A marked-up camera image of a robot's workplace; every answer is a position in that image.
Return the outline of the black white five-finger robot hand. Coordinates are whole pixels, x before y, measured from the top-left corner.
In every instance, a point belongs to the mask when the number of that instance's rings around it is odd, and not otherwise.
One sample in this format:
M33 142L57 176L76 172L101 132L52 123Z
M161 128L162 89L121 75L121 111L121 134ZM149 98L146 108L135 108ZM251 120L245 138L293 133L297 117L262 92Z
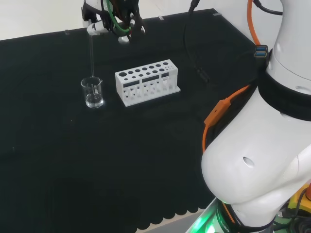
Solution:
M113 33L121 44L146 34L138 0L85 0L81 7L83 26L91 36Z

